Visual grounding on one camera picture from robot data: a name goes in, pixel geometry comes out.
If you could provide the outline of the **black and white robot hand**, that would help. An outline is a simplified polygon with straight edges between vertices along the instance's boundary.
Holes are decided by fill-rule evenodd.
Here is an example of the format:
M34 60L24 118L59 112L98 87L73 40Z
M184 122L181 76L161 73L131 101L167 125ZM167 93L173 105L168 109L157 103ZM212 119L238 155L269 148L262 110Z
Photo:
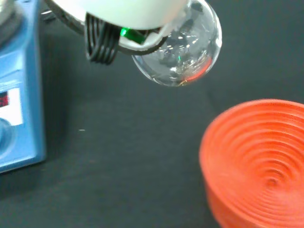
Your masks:
M86 58L109 65L116 53L156 51L186 17L186 0L47 0L65 25L83 35Z

